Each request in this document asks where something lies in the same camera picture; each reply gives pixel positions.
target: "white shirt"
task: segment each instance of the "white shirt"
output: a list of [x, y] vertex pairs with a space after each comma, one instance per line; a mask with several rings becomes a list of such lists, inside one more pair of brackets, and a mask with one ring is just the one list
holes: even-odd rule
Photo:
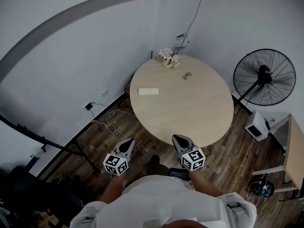
[[[226, 196], [233, 195], [242, 207], [235, 214]], [[179, 178], [146, 176], [132, 183], [110, 204], [87, 204], [71, 221], [71, 228], [160, 228], [180, 219], [191, 219], [208, 228], [252, 228], [256, 207], [238, 194], [217, 198], [194, 191]]]

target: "small white appliance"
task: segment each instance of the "small white appliance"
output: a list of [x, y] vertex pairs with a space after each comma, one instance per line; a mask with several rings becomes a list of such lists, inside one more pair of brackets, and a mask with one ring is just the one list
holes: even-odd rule
[[256, 139], [256, 141], [261, 141], [268, 136], [268, 128], [265, 119], [258, 112], [253, 112], [248, 117], [245, 129]]

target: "vase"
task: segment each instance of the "vase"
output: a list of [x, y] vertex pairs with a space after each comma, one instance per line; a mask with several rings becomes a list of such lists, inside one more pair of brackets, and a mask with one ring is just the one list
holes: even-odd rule
[[164, 59], [162, 61], [162, 65], [163, 67], [166, 67], [166, 68], [174, 68], [176, 63], [175, 62], [171, 62], [170, 64], [168, 64], [168, 62]]

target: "foot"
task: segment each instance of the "foot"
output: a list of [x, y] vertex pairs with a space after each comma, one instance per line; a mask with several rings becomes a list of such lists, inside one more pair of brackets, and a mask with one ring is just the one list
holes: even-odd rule
[[161, 160], [160, 157], [159, 157], [157, 154], [155, 154], [155, 155], [153, 155], [152, 158], [150, 159], [150, 162], [157, 162], [157, 163], [159, 163], [160, 160]]

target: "wooden table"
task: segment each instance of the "wooden table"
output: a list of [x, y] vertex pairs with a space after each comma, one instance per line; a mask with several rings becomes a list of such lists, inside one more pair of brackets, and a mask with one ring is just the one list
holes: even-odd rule
[[[135, 73], [130, 99], [141, 124], [156, 138], [172, 144], [172, 135], [191, 138], [198, 147], [219, 140], [233, 118], [233, 101], [220, 75], [206, 64], [180, 56], [180, 65], [164, 68], [157, 59]], [[191, 72], [187, 79], [186, 72]], [[138, 95], [138, 88], [159, 88], [159, 95]]]
[[271, 128], [270, 132], [279, 130], [281, 127], [284, 127], [286, 123], [288, 124], [288, 139], [284, 164], [282, 166], [252, 172], [252, 175], [260, 175], [277, 171], [285, 171], [295, 186], [275, 189], [275, 192], [301, 189], [304, 178], [304, 134], [294, 117], [289, 115], [285, 120]]

